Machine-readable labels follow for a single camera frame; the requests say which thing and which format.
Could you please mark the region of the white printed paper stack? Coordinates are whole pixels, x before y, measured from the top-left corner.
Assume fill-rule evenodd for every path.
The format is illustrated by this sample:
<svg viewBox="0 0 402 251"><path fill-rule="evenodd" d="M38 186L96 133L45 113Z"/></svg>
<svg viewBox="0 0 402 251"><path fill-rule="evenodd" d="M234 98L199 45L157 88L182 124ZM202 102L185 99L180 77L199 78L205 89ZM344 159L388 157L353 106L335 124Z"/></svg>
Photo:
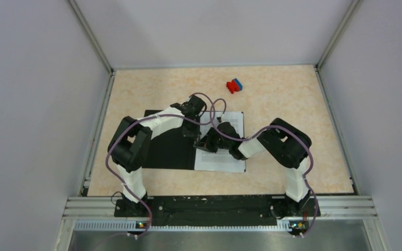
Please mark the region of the white printed paper stack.
<svg viewBox="0 0 402 251"><path fill-rule="evenodd" d="M235 131L244 137L244 117L242 111L226 111L222 122L230 122ZM235 159L228 150L218 149L216 153L196 150L194 170L221 173L245 173L245 161Z"/></svg>

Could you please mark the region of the teal and black file folder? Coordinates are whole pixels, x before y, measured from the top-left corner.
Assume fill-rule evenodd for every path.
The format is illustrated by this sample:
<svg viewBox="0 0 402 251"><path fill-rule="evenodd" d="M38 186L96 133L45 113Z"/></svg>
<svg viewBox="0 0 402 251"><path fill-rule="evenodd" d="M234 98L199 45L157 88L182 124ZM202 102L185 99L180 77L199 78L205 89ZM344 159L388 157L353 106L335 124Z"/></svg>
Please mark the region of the teal and black file folder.
<svg viewBox="0 0 402 251"><path fill-rule="evenodd" d="M155 137L143 162L144 169L196 170L244 173L245 161L235 159L228 150L208 153L193 147L195 141L184 137L182 128L172 129Z"/></svg>

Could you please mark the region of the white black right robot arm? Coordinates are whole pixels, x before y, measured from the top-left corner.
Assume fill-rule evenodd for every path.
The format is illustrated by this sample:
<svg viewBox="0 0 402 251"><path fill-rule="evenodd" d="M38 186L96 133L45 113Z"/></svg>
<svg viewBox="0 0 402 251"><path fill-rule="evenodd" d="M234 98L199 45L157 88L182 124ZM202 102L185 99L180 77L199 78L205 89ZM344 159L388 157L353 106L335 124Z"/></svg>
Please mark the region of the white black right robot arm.
<svg viewBox="0 0 402 251"><path fill-rule="evenodd" d="M220 122L194 144L194 148L209 153L226 150L239 161L268 152L286 168L284 208L292 215L301 215L307 209L310 198L311 190L304 181L310 147L310 137L281 118L274 119L249 140L241 138L230 122Z"/></svg>

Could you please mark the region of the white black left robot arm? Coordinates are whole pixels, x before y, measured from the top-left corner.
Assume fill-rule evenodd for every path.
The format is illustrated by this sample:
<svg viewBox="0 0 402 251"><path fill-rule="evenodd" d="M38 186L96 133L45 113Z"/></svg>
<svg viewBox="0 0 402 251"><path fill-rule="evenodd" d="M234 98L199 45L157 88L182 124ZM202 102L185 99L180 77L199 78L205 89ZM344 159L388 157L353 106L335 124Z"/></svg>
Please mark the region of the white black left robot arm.
<svg viewBox="0 0 402 251"><path fill-rule="evenodd" d="M192 95L182 104L147 111L143 118L127 116L121 120L108 145L107 158L118 169L122 202L134 216L143 215L147 209L144 168L194 169L194 143L199 139L198 123L206 109L206 103Z"/></svg>

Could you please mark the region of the red and blue toy block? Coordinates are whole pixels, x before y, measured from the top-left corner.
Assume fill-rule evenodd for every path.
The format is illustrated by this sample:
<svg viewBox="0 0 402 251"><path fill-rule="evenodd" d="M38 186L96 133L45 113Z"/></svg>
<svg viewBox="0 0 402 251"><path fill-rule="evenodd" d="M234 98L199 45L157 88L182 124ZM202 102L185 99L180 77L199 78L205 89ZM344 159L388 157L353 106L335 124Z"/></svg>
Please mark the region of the red and blue toy block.
<svg viewBox="0 0 402 251"><path fill-rule="evenodd" d="M231 81L226 83L226 88L229 90L231 94L240 92L243 90L243 86L237 78L232 79Z"/></svg>

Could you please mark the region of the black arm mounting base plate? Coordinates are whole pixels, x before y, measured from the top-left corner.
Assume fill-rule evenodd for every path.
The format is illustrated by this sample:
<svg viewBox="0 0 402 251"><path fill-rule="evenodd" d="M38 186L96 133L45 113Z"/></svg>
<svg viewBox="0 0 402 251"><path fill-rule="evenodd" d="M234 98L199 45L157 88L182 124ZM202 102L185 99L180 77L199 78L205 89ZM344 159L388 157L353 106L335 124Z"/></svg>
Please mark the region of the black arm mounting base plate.
<svg viewBox="0 0 402 251"><path fill-rule="evenodd" d="M285 195L155 196L116 201L117 218L152 218L152 226L271 226L280 220L320 216L313 197L300 210L285 209Z"/></svg>

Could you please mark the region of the aluminium front frame rail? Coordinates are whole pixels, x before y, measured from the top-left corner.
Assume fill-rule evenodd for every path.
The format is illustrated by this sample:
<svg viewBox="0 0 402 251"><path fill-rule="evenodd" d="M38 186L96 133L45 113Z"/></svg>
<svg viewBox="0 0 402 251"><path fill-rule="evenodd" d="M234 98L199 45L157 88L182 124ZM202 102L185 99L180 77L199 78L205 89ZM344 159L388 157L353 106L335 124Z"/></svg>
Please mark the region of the aluminium front frame rail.
<svg viewBox="0 0 402 251"><path fill-rule="evenodd" d="M75 230L116 232L212 231L290 232L294 224L330 220L362 221L372 250L388 250L373 199L359 195L318 195L300 210L282 195L157 196L131 208L120 197L70 197L55 250L67 250Z"/></svg>

